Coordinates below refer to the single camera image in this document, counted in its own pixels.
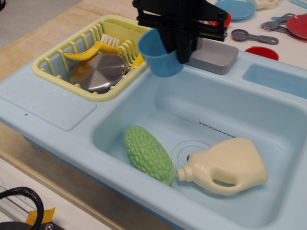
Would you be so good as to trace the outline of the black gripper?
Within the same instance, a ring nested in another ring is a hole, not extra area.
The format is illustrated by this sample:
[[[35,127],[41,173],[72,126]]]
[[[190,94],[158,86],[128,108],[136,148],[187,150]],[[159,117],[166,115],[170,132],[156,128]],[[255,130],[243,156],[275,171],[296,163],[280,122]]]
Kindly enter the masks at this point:
[[[177,50],[181,64],[198,49],[198,37],[224,41],[227,36],[227,12],[206,0],[134,0],[132,5],[139,25],[158,29],[166,52]]]

